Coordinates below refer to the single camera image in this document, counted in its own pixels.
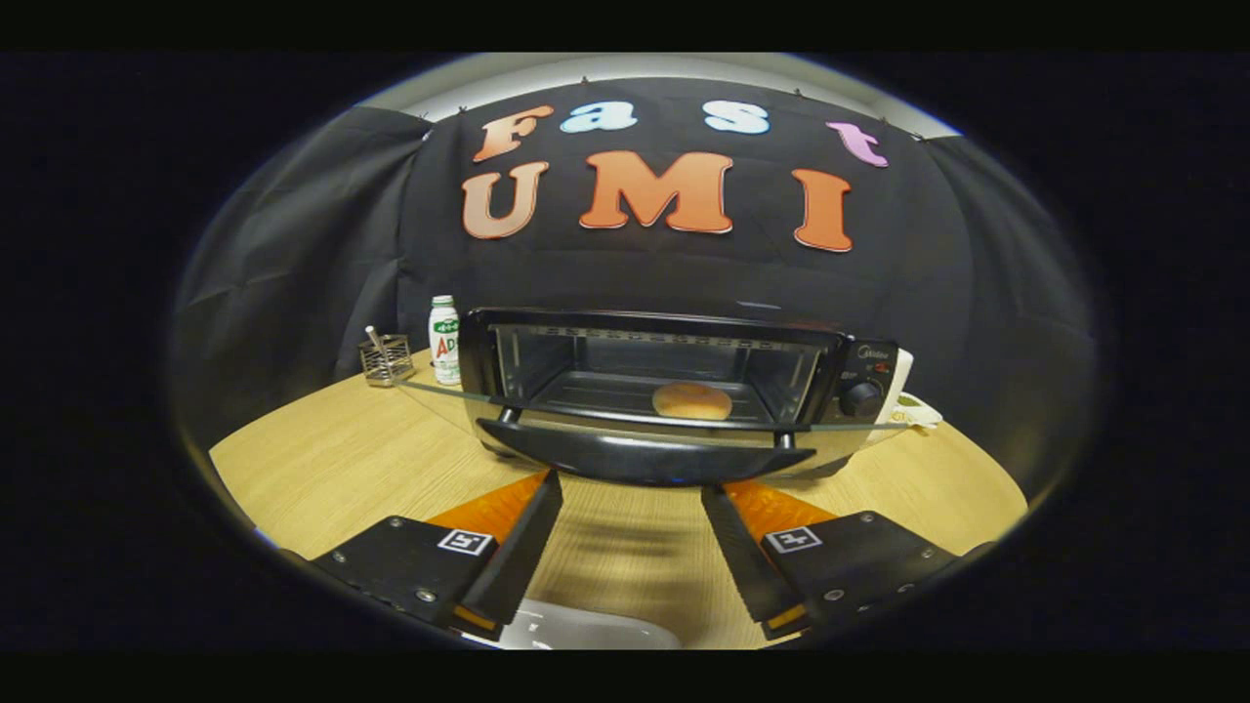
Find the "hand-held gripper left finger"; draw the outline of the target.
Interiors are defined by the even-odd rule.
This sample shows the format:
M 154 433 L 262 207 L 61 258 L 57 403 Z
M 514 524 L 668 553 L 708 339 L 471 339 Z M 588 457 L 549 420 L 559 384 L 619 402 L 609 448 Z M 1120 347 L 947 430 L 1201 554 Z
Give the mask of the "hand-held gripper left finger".
M 558 472 L 541 472 L 442 515 L 384 517 L 312 565 L 428 625 L 500 640 L 561 508 Z

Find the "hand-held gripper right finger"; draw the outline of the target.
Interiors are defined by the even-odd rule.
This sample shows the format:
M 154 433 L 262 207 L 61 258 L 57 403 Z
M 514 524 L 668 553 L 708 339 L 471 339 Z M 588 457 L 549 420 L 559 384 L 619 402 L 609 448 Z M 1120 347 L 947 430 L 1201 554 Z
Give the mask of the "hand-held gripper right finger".
M 992 547 L 955 555 L 878 512 L 834 515 L 759 482 L 705 487 L 701 500 L 738 595 L 768 640 L 840 635 Z

